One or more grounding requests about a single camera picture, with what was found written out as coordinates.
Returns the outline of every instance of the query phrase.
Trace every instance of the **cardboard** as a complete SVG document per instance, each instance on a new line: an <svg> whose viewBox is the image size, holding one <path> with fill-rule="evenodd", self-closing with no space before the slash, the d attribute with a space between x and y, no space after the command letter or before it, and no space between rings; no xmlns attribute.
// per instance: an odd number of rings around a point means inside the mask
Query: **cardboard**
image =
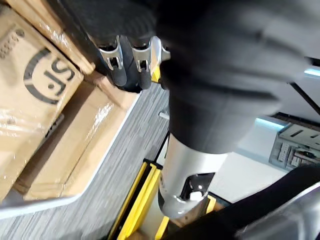
<svg viewBox="0 0 320 240"><path fill-rule="evenodd" d="M15 183L25 200L82 193L126 115L99 88L86 82L62 113L62 123Z"/></svg>
<svg viewBox="0 0 320 240"><path fill-rule="evenodd" d="M0 5L0 201L83 80L13 10Z"/></svg>
<svg viewBox="0 0 320 240"><path fill-rule="evenodd" d="M46 0L6 0L41 34L55 44L84 74L91 74L95 64L89 62L72 39L64 32L64 24Z"/></svg>
<svg viewBox="0 0 320 240"><path fill-rule="evenodd" d="M131 108L132 104L138 97L137 93L122 91L113 86L106 76L97 71L85 76L85 80L98 86L111 101L113 101L126 112Z"/></svg>

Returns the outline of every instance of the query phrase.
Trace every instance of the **metal clamp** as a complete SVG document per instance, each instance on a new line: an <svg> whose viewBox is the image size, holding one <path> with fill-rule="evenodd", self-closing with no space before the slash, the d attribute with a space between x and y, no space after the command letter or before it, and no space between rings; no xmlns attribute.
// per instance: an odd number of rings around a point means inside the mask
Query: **metal clamp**
<svg viewBox="0 0 320 240"><path fill-rule="evenodd" d="M142 69L145 69L146 72L150 71L150 63L151 63L151 42L149 41L149 45L146 49L137 49L132 47L132 53L135 60L136 68L141 73Z"/></svg>
<svg viewBox="0 0 320 240"><path fill-rule="evenodd" d="M119 41L119 36L116 37L116 48L114 50L108 51L99 48L99 51L103 57L103 59L106 61L108 67L110 70L114 70L114 67L117 67L118 69L122 69L124 66L124 59L122 55L121 45Z"/></svg>

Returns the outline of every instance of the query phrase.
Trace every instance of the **sf logo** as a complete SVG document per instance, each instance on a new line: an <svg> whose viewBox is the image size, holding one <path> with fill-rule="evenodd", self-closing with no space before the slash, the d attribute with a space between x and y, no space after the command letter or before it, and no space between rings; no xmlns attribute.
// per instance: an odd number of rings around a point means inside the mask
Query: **sf logo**
<svg viewBox="0 0 320 240"><path fill-rule="evenodd" d="M62 93L74 76L73 70L44 48L27 64L23 82L35 98L44 103L56 105L63 98Z"/></svg>

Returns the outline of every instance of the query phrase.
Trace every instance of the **white base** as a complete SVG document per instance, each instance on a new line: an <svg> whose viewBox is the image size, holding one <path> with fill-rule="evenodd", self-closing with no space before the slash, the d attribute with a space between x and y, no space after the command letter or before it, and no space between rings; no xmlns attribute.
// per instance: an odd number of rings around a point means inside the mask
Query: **white base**
<svg viewBox="0 0 320 240"><path fill-rule="evenodd" d="M5 199L0 204L0 220L21 216L25 214L35 213L39 211L43 211L46 209L52 209L56 207L60 207L63 205L68 205L70 203L73 203L77 199L79 199L82 194L88 189L89 185L93 181L95 175L97 174L99 168L101 167L103 161L105 160L110 148L114 144L120 130L122 129L123 125L125 124L128 116L130 115L132 109L134 108L136 102L138 101L140 95L137 96L136 100L132 104L131 108L126 113L126 116L119 127L118 131L116 132L115 136L113 137L113 140L111 141L111 144L107 151L105 152L103 158L101 159L99 165L97 166L94 174L92 175L92 178L88 182L87 186L85 187L84 191L78 195L71 196L71 197L58 197L58 198L51 198L46 200L34 200L34 201L24 201L23 196L15 191L14 189L11 189L8 195L5 197Z"/></svg>

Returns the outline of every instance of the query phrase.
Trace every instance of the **gray carpet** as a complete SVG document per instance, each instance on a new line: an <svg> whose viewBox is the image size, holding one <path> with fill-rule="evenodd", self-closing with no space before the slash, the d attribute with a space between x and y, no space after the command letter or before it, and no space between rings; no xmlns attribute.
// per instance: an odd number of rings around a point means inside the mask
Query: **gray carpet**
<svg viewBox="0 0 320 240"><path fill-rule="evenodd" d="M167 133L158 117L168 92L144 91L84 195L74 203L0 220L0 239L96 240L110 230L144 158L153 160Z"/></svg>

